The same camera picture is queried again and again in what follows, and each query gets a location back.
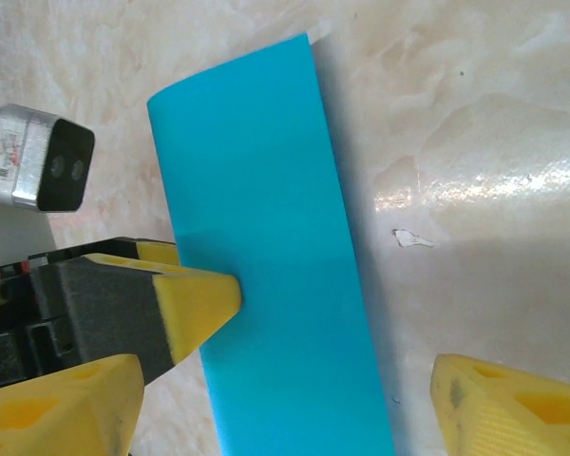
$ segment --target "blue plastic sheet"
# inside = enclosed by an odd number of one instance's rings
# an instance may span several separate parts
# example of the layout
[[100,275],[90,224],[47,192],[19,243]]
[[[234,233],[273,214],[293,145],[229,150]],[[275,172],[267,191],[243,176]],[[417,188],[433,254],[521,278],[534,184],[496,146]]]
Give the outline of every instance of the blue plastic sheet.
[[394,454],[307,36],[148,111],[181,263],[243,292],[201,348],[223,454]]

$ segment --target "white table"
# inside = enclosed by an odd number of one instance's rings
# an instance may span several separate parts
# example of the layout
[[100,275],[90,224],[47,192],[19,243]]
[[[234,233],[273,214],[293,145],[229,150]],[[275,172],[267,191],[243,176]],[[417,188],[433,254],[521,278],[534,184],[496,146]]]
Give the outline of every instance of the white table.
[[[396,445],[443,455],[437,353],[570,382],[570,0],[5,0],[0,105],[97,135],[60,246],[172,239],[145,101],[303,30]],[[219,454],[197,355],[147,387],[132,452]]]

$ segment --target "small white fragment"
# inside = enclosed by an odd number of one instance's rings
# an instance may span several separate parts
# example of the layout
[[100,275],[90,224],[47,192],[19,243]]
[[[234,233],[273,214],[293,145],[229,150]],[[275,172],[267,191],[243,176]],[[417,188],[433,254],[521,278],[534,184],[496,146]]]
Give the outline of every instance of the small white fragment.
[[391,233],[395,239],[397,239],[399,247],[411,247],[412,245],[422,245],[430,248],[435,247],[435,243],[432,240],[416,236],[408,230],[392,230]]

